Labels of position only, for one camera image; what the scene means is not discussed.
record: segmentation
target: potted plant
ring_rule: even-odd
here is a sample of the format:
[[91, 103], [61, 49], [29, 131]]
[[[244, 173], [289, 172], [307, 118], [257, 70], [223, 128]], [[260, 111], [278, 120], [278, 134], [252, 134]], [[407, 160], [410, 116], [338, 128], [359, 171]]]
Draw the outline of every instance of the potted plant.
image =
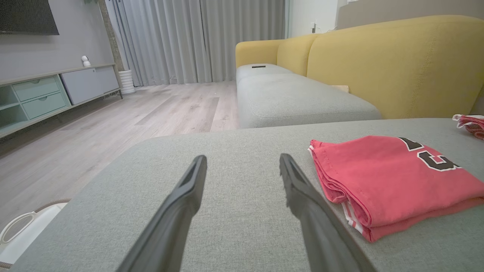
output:
[[84, 3], [94, 2], [99, 5], [101, 10], [101, 15], [104, 21], [104, 27], [106, 28], [107, 36], [109, 38], [109, 44], [111, 45], [111, 52], [113, 53], [114, 63], [120, 74], [121, 78], [121, 93], [131, 94], [135, 92], [133, 85], [133, 74], [131, 70], [125, 70], [124, 65], [121, 60], [121, 54], [118, 47], [118, 42], [116, 41], [116, 35], [114, 34], [113, 26], [111, 25], [111, 20], [107, 12], [106, 1], [105, 0], [84, 0]]

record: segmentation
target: green drawer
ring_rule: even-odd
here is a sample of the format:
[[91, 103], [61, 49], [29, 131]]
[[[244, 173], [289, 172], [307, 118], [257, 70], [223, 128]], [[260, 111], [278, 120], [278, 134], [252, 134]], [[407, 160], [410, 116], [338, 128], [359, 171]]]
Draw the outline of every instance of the green drawer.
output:
[[58, 108], [65, 107], [64, 99], [60, 92], [41, 97], [39, 99], [22, 104], [29, 119], [34, 119]]
[[12, 85], [20, 101], [59, 91], [55, 77], [46, 77]]

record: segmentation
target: sofa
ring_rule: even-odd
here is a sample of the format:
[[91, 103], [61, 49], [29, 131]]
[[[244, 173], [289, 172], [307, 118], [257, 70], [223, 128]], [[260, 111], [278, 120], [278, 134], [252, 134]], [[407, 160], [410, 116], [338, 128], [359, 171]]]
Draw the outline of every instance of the sofa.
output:
[[[286, 206], [279, 156], [290, 154], [322, 194], [311, 139], [399, 136], [428, 145], [484, 181], [484, 142], [451, 119], [370, 120], [165, 136], [101, 171], [37, 237], [10, 272], [103, 271], [120, 265], [193, 158], [207, 156], [200, 210], [182, 271], [309, 271], [301, 226]], [[482, 271], [484, 205], [426, 219], [368, 243], [328, 203], [376, 271]]]
[[484, 21], [460, 15], [241, 42], [240, 126], [469, 114], [484, 85], [482, 44]]

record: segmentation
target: cabinet door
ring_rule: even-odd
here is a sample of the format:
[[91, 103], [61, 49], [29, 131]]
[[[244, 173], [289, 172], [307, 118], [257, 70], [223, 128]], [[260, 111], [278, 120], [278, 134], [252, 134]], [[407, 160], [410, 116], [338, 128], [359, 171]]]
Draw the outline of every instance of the cabinet door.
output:
[[68, 72], [61, 76], [73, 105], [103, 94], [94, 68]]
[[109, 92], [120, 87], [118, 80], [116, 79], [113, 66], [99, 67], [95, 70], [99, 88], [101, 89], [102, 93]]

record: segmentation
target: plant pot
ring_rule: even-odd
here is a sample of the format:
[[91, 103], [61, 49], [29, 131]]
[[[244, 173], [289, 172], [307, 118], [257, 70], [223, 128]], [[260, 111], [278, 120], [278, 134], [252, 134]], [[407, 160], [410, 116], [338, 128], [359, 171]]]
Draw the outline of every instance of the plant pot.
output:
[[126, 70], [126, 71], [120, 71], [120, 78], [121, 78], [121, 93], [123, 95], [125, 94], [131, 94], [136, 92], [135, 87], [133, 85], [133, 74], [131, 73], [131, 70]]

